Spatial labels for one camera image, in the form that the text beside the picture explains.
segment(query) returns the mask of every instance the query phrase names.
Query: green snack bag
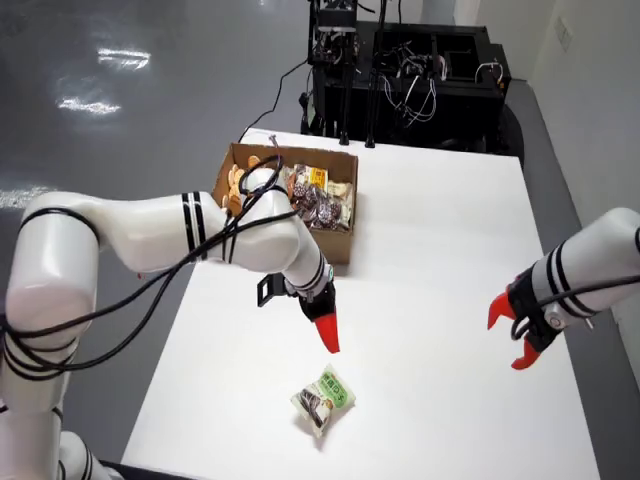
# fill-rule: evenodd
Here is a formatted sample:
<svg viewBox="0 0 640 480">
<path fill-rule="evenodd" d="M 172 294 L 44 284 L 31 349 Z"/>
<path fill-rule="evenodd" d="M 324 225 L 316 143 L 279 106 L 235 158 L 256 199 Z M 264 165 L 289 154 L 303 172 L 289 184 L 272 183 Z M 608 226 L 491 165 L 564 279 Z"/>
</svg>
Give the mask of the green snack bag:
<svg viewBox="0 0 640 480">
<path fill-rule="evenodd" d="M 344 410 L 353 405 L 356 396 L 338 376 L 331 365 L 327 365 L 322 376 L 291 397 L 291 403 L 300 415 L 311 423 L 316 437 L 321 437 L 334 410 Z"/>
</svg>

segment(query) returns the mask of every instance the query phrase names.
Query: gray floor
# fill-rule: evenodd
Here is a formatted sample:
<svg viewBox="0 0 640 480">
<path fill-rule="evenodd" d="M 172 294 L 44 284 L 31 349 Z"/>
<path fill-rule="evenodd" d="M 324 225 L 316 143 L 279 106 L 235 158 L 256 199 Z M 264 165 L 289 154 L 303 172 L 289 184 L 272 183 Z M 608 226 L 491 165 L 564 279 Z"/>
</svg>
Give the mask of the gray floor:
<svg viewBox="0 0 640 480">
<path fill-rule="evenodd" d="M 139 199 L 209 189 L 228 143 L 271 105 L 279 76 L 305 58 L 307 5 L 302 0 L 4 0 L 0 291 L 6 288 L 20 210 L 38 193 L 71 190 Z M 143 54 L 149 54 L 146 65 Z M 277 113 L 261 126 L 298 130 L 297 97 L 306 73 L 301 69 L 287 80 Z M 579 223 L 535 96 L 526 84 L 514 82 L 508 102 L 522 122 L 525 179 L 548 250 Z M 182 273 L 128 350 L 71 381 L 65 427 L 102 458 L 118 460 L 124 451 L 188 275 Z M 99 281 L 100 305 L 139 285 L 108 252 L 101 258 Z M 136 302 L 95 322 L 81 356 L 121 339 L 145 305 Z M 579 328 L 569 332 L 568 343 L 602 478 L 637 478 L 640 395 L 617 327 L 610 316 L 603 317 L 592 334 Z M 528 413 L 545 415 L 548 408 Z M 532 457 L 535 452 L 523 452 L 524 466 Z"/>
</svg>

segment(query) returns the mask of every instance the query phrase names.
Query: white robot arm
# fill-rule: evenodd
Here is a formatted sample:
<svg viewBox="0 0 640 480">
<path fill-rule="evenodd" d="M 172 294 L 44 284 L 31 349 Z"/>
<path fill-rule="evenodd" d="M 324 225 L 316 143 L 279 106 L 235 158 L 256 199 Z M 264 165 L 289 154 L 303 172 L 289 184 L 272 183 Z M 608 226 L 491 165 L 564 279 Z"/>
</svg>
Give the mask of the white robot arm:
<svg viewBox="0 0 640 480">
<path fill-rule="evenodd" d="M 640 215 L 616 208 L 560 244 L 522 272 L 489 309 L 489 328 L 498 317 L 514 320 L 511 337 L 523 336 L 529 368 L 566 327 L 636 293 L 640 283 Z"/>
<path fill-rule="evenodd" d="M 245 190 L 259 192 L 273 178 L 270 169 L 254 170 L 244 179 Z M 51 479 L 62 470 L 74 478 L 73 468 L 64 468 L 65 452 L 74 465 L 80 463 L 73 458 L 85 461 L 75 469 L 79 474 L 87 473 L 91 460 L 93 478 L 108 478 L 88 449 L 86 458 L 78 453 L 82 444 L 77 437 L 67 439 L 66 449 L 62 445 L 63 458 L 58 454 L 58 417 L 69 369 L 89 326 L 69 320 L 94 312 L 98 254 L 107 245 L 135 272 L 171 267 L 157 277 L 166 284 L 177 272 L 175 266 L 196 259 L 222 259 L 268 273 L 259 285 L 259 306 L 273 295 L 297 296 L 329 351 L 339 350 L 333 269 L 279 187 L 249 193 L 237 223 L 205 192 L 136 202 L 49 193 L 28 207 L 3 325 L 0 444 L 15 448 L 0 449 L 0 478 Z M 211 241 L 221 232 L 225 235 Z"/>
</svg>

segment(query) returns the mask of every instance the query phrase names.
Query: white tabletop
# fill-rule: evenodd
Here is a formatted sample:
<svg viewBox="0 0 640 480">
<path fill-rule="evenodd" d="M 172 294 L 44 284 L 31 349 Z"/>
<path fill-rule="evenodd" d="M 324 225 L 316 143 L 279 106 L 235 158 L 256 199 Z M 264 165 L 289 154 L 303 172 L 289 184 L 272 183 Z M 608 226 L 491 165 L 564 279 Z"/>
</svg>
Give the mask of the white tabletop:
<svg viewBox="0 0 640 480">
<path fill-rule="evenodd" d="M 598 478 L 564 337 L 516 372 L 510 321 L 487 331 L 491 300 L 542 255 L 518 160 L 276 135 L 360 158 L 342 351 L 297 301 L 258 309 L 262 275 L 198 265 L 123 462 L 212 480 Z M 289 398 L 329 362 L 357 400 L 318 441 Z"/>
</svg>

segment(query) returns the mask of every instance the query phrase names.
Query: snack bag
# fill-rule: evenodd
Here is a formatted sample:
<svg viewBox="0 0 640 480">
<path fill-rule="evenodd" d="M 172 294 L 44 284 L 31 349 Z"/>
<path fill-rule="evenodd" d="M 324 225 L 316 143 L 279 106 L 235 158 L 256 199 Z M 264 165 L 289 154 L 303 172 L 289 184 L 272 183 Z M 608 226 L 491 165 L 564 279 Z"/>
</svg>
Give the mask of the snack bag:
<svg viewBox="0 0 640 480">
<path fill-rule="evenodd" d="M 311 423 L 316 437 L 320 438 L 329 424 L 331 413 L 351 407 L 356 397 L 331 365 L 322 376 L 291 397 L 291 403 L 300 415 Z"/>
<path fill-rule="evenodd" d="M 323 168 L 309 167 L 303 164 L 297 164 L 294 167 L 296 172 L 296 183 L 300 185 L 315 185 L 325 194 L 327 193 L 327 185 L 329 182 L 329 172 Z"/>
</svg>

